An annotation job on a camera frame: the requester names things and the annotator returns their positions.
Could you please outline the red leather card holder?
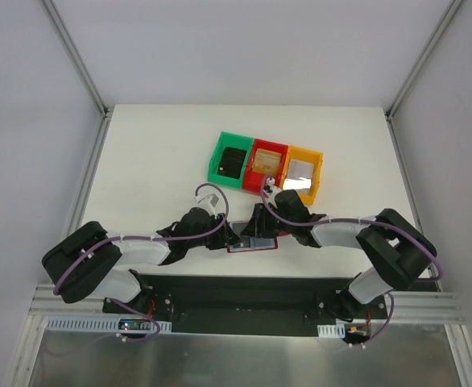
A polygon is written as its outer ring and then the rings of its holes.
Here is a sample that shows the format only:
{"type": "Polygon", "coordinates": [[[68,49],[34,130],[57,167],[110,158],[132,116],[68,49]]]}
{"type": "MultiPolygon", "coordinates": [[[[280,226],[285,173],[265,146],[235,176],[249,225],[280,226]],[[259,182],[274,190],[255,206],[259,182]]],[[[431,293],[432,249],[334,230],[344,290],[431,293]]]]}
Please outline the red leather card holder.
{"type": "Polygon", "coordinates": [[[249,238],[250,246],[248,248],[228,248],[228,253],[238,253],[238,252],[260,252],[260,251],[269,251],[276,250],[278,248],[278,238],[283,236],[290,236],[289,233],[279,233],[278,237],[275,238],[249,238]]]}

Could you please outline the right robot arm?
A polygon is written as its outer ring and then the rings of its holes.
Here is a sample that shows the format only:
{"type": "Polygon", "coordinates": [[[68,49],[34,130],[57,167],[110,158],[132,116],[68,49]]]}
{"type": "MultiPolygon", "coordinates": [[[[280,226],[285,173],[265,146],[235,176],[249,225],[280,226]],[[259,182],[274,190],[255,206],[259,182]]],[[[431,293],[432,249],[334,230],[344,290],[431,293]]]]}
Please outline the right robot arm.
{"type": "Polygon", "coordinates": [[[396,210],[387,208],[369,218],[330,218],[314,214],[294,190],[277,193],[254,206],[241,234],[273,239],[286,233],[311,248],[359,249],[371,263],[325,303],[334,318],[350,322],[370,303],[392,290],[410,289],[437,258],[436,248],[396,210]]]}

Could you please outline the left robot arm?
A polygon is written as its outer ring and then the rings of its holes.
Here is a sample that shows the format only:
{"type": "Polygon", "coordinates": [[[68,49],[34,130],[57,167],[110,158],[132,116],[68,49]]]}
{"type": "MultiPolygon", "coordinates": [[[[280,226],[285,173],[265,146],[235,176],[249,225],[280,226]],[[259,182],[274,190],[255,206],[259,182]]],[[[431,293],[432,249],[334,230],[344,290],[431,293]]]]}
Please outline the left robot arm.
{"type": "Polygon", "coordinates": [[[109,233],[98,221],[80,227],[42,258],[54,294],[67,304],[88,296],[114,298],[130,313],[147,308],[148,294],[134,266],[165,266],[194,248],[227,249],[241,241],[225,219],[193,207],[181,220],[150,235],[109,233]]]}

